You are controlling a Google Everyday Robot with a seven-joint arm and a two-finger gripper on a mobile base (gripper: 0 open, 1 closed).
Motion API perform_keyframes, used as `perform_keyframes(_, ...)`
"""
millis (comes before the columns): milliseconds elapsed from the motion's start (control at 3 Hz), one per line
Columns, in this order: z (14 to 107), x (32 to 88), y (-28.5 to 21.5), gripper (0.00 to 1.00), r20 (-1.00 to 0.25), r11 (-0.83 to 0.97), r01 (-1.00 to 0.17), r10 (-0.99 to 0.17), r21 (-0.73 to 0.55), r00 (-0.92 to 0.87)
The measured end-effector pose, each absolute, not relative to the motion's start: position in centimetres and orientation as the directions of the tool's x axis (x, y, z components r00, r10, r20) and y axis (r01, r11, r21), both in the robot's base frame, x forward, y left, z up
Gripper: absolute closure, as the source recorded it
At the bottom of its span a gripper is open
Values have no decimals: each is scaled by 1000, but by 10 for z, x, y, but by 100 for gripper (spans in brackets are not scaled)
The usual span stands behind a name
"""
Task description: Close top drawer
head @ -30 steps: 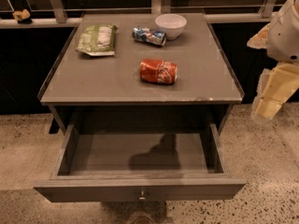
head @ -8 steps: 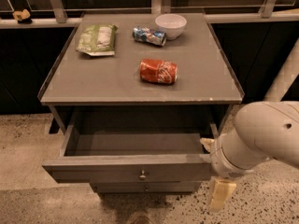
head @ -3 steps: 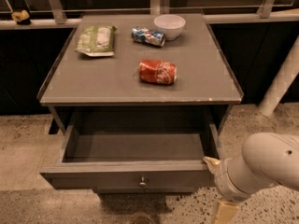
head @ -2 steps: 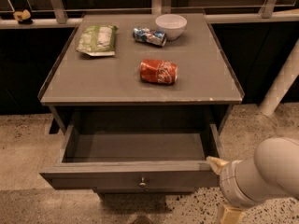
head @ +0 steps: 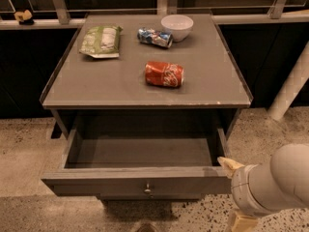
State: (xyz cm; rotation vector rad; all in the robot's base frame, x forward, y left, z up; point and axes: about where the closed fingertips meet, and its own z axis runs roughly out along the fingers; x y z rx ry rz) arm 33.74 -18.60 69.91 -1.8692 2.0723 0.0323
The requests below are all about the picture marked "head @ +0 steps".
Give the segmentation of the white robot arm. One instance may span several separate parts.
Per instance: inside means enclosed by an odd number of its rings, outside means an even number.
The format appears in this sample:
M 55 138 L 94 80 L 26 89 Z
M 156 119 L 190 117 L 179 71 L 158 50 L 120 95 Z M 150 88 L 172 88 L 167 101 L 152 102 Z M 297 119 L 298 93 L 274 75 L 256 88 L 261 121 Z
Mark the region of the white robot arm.
M 232 133 L 234 156 L 219 160 L 236 203 L 226 232 L 272 232 L 267 218 L 308 210 L 309 109 L 291 107 L 308 77 L 305 48 L 270 109 L 240 113 Z

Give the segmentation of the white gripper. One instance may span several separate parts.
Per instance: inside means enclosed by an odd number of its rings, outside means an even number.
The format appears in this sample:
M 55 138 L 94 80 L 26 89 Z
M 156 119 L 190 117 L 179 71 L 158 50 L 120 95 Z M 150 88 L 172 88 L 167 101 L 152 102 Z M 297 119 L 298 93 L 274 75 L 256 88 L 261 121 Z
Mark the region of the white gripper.
M 225 232 L 252 232 L 258 225 L 256 217 L 274 212 L 271 208 L 274 187 L 269 165 L 243 166 L 242 163 L 224 157 L 218 157 L 217 161 L 226 176 L 232 179 L 231 191 L 240 208 L 230 211 Z

